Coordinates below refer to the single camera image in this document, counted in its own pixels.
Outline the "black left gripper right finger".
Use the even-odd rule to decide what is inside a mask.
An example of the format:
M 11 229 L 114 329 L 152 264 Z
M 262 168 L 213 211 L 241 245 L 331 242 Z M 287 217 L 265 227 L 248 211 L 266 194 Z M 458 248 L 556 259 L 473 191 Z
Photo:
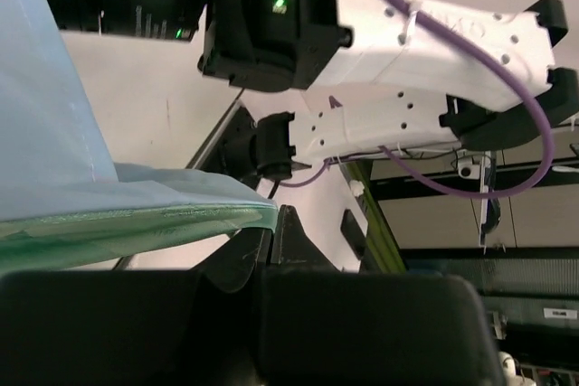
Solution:
M 282 205 L 273 235 L 270 272 L 338 273 L 338 269 L 308 237 L 294 206 Z

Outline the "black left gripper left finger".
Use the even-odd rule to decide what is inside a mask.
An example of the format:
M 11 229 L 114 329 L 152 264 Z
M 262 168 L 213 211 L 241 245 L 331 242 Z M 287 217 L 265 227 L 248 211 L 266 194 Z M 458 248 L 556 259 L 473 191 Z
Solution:
M 198 270 L 222 292 L 238 292 L 256 264 L 267 258 L 271 239 L 271 230 L 243 229 L 199 263 Z

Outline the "light blue pillowcase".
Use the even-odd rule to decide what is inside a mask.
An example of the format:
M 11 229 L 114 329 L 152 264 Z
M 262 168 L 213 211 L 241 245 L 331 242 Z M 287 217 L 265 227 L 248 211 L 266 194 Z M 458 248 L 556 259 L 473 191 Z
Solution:
M 66 269 L 276 226 L 221 174 L 115 164 L 46 0 L 1 0 L 1 270 Z

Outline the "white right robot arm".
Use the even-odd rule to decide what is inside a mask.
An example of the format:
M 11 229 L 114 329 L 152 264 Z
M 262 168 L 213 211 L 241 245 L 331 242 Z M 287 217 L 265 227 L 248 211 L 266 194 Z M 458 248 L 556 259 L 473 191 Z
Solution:
M 285 181 L 296 170 L 382 149 L 445 143 L 500 151 L 578 111 L 578 75 L 555 64 L 560 0 L 515 14 L 437 0 L 47 0 L 64 31 L 190 42 L 208 78 L 279 93 L 385 85 L 392 95 L 313 114 L 268 115 L 227 139 L 236 178 Z

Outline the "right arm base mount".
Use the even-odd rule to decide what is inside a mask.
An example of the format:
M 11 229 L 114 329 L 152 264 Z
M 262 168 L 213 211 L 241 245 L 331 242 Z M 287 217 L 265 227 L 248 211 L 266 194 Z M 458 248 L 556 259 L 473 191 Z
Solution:
M 240 101 L 234 101 L 200 145 L 187 169 L 226 174 L 255 190 L 260 177 L 250 162 L 253 118 Z

